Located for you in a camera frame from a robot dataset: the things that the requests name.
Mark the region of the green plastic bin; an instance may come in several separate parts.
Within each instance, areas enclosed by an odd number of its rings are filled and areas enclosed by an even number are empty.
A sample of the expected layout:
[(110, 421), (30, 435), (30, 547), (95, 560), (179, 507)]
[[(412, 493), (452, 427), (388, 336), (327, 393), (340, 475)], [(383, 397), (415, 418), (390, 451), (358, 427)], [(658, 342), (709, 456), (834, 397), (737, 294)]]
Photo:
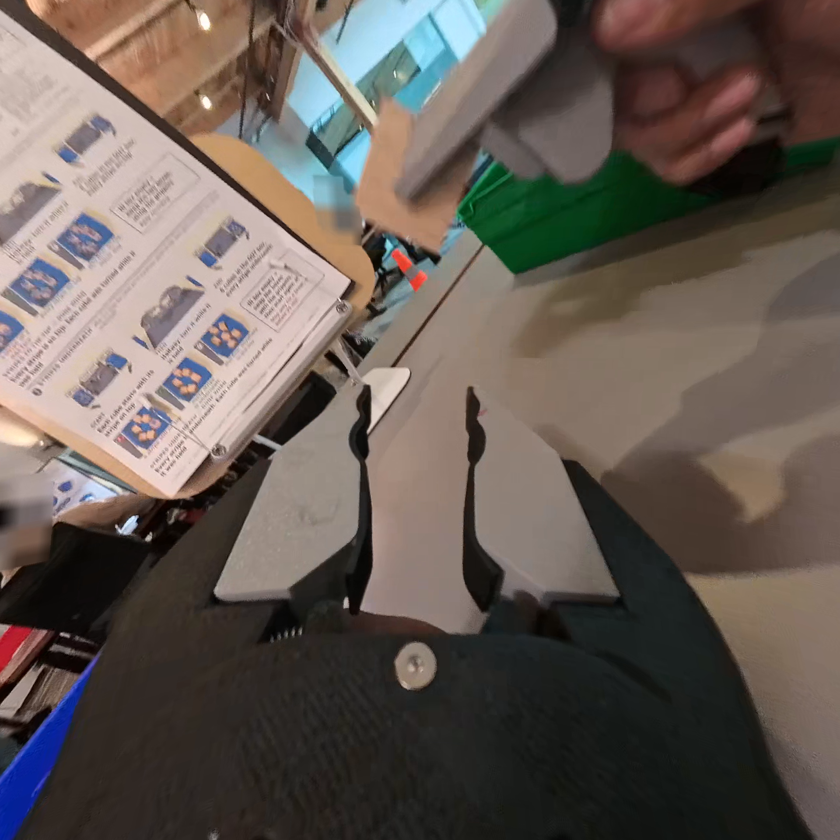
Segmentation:
[(751, 145), (688, 185), (662, 181), (624, 152), (588, 181), (526, 181), (493, 163), (458, 205), (458, 218), (510, 272), (520, 274), (726, 201), (758, 196), (838, 158), (839, 139)]

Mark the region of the person's right hand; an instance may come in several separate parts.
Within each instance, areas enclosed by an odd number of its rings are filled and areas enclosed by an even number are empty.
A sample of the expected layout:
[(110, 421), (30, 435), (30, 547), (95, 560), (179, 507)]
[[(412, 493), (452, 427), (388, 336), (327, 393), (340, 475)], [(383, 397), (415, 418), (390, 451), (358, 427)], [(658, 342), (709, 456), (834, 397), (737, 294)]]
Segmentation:
[(592, 34), (617, 59), (616, 147), (666, 183), (728, 163), (772, 103), (786, 143), (838, 137), (838, 1), (598, 2)]

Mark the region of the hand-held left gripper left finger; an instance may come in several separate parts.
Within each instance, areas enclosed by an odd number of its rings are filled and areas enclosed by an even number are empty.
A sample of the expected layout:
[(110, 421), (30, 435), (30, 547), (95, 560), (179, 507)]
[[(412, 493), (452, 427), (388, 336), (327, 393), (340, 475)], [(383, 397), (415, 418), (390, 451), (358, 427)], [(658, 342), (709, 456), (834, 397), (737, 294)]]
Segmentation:
[(366, 467), (371, 388), (352, 385), (270, 461), (215, 585), (220, 602), (321, 602), (361, 609), (371, 578)]

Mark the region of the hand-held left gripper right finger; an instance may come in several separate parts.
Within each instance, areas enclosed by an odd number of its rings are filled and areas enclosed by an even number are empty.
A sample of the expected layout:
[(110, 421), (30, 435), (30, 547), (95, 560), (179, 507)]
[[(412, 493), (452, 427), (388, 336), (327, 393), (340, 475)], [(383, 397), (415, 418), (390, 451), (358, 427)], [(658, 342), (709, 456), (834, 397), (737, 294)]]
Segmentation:
[(613, 605), (619, 592), (561, 457), (483, 391), (465, 396), (463, 578), (484, 614), (528, 595), (542, 608)]

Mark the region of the blue-striped wooden cube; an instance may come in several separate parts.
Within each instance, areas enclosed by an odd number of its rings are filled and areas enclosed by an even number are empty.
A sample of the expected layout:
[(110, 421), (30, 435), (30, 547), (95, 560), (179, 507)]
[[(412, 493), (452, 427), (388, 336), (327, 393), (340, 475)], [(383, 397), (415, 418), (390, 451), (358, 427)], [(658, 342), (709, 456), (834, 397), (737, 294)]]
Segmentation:
[(413, 115), (398, 102), (384, 100), (371, 135), (355, 202), (365, 221), (439, 254), (477, 153), (468, 149), (459, 154), (435, 176), (418, 199), (408, 201), (397, 195), (396, 182), (401, 176), (412, 131)]

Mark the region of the blue plastic bin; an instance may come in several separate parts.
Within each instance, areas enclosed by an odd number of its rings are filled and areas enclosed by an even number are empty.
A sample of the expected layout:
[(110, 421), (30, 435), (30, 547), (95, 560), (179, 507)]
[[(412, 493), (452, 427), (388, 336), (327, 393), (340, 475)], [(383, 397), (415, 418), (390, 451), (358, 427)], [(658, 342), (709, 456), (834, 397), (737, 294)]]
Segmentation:
[(100, 654), (50, 712), (34, 736), (18, 752), (1, 777), (2, 834), (12, 837), (35, 805), (56, 765), (72, 718)]

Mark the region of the orange traffic cone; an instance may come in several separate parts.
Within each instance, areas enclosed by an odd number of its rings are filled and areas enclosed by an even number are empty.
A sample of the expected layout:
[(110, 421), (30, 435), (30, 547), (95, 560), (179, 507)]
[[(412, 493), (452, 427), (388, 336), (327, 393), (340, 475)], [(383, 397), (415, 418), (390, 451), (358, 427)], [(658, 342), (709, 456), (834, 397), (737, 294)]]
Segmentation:
[(391, 256), (403, 277), (414, 292), (417, 292), (427, 280), (426, 272), (414, 263), (411, 257), (399, 248), (394, 248)]

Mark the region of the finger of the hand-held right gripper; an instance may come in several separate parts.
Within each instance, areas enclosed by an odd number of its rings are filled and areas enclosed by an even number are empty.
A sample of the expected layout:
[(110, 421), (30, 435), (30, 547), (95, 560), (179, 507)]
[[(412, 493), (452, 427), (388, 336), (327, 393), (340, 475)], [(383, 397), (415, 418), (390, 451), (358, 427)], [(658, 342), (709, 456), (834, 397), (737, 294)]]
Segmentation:
[(553, 2), (509, 2), (467, 57), (413, 116), (395, 194), (419, 203), (433, 188), (469, 177), (480, 135), (510, 95), (537, 69), (559, 33)]

